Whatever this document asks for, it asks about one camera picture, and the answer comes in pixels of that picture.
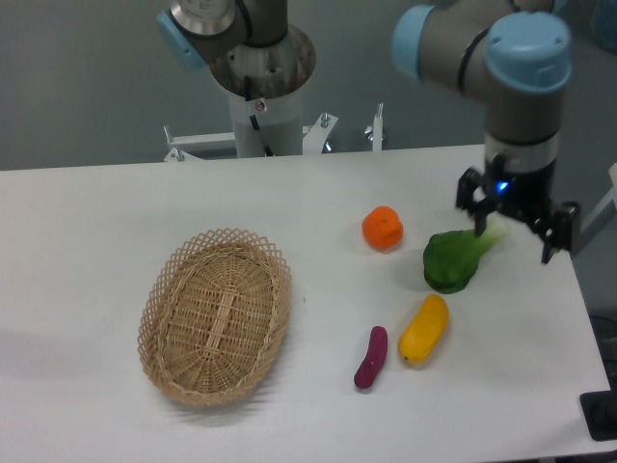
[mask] metal bracket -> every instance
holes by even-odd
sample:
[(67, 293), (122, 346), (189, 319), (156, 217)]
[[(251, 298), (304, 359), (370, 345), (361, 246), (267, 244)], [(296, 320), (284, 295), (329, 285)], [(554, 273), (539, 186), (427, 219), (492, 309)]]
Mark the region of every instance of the metal bracket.
[(302, 140), (302, 154), (321, 154), (338, 117), (323, 113)]
[(617, 214), (617, 164), (608, 170), (613, 187), (598, 201), (594, 208), (585, 217), (580, 227), (580, 239), (572, 253), (575, 257)]
[(384, 142), (384, 103), (377, 105), (373, 119), (373, 151), (381, 151)]
[[(247, 102), (255, 111), (259, 111), (256, 105), (263, 102), (261, 111), (267, 111), (267, 105), (263, 98)], [(338, 118), (331, 114), (322, 114), (314, 126), (303, 127), (303, 154), (317, 154), (324, 150), (328, 142), (330, 132), (335, 128)], [(165, 162), (182, 162), (184, 160), (202, 160), (199, 157), (189, 154), (187, 151), (218, 151), (232, 150), (235, 148), (235, 138), (233, 132), (212, 133), (207, 135), (191, 135), (186, 137), (174, 137), (168, 125), (163, 127), (167, 148), (170, 150), (165, 158)]]

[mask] cable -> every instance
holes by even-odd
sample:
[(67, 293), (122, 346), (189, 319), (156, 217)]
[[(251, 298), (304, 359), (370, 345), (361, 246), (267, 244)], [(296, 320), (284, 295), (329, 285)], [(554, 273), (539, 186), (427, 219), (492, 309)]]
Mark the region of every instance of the cable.
[[(253, 80), (251, 79), (251, 77), (246, 75), (244, 77), (244, 100), (245, 101), (251, 101), (251, 86), (252, 85), (253, 85)], [(259, 139), (259, 141), (261, 142), (261, 145), (263, 146), (263, 150), (266, 156), (267, 157), (274, 156), (275, 154), (270, 148), (270, 145), (268, 145), (266, 141), (263, 139), (263, 137), (261, 136), (261, 132), (259, 131), (261, 127), (259, 126), (259, 122), (257, 121), (257, 116), (255, 115), (249, 116), (249, 119), (251, 120), (251, 125), (253, 126), (253, 130), (257, 134), (257, 138)]]

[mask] gray wall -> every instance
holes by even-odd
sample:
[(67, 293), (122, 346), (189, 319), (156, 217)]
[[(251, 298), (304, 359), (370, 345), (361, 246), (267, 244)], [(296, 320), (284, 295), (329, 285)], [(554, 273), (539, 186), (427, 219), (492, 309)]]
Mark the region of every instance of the gray wall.
[[(405, 0), (290, 0), (292, 23), (312, 38), (316, 73), (305, 123), (328, 111), (341, 118), (337, 150), (364, 150), (364, 127), (385, 103), (387, 148), (481, 143), (483, 110), (393, 68), (389, 40)], [(230, 131), (225, 98), (207, 71), (182, 68), (157, 34), (167, 0), (12, 1), (0, 5), (0, 170), (157, 162), (162, 127), (175, 135)], [(558, 201), (589, 210), (610, 187), (617, 162), (617, 55), (589, 38), (592, 2), (561, 13), (575, 33)], [(575, 265), (588, 307), (617, 304), (614, 222)]]

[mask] toy fruit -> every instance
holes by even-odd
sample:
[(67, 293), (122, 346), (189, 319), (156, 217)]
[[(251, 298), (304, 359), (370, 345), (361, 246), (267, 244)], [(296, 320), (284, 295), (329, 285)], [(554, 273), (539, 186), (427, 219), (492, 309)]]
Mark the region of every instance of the toy fruit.
[(370, 332), (368, 351), (362, 360), (360, 368), (354, 376), (354, 383), (358, 389), (368, 389), (373, 385), (375, 378), (384, 367), (388, 354), (388, 333), (386, 328), (375, 326)]
[(373, 248), (385, 250), (403, 237), (403, 224), (394, 209), (380, 205), (362, 221), (362, 234)]
[(422, 307), (398, 339), (398, 352), (410, 364), (423, 362), (447, 326), (448, 310), (437, 294), (426, 296)]

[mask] orange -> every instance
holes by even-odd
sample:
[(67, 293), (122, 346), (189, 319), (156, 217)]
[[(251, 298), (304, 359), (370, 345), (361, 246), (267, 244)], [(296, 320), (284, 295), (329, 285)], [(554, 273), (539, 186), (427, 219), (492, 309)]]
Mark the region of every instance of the orange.
[(403, 224), (394, 209), (380, 205), (364, 218), (362, 233), (368, 244), (382, 251), (401, 240)]

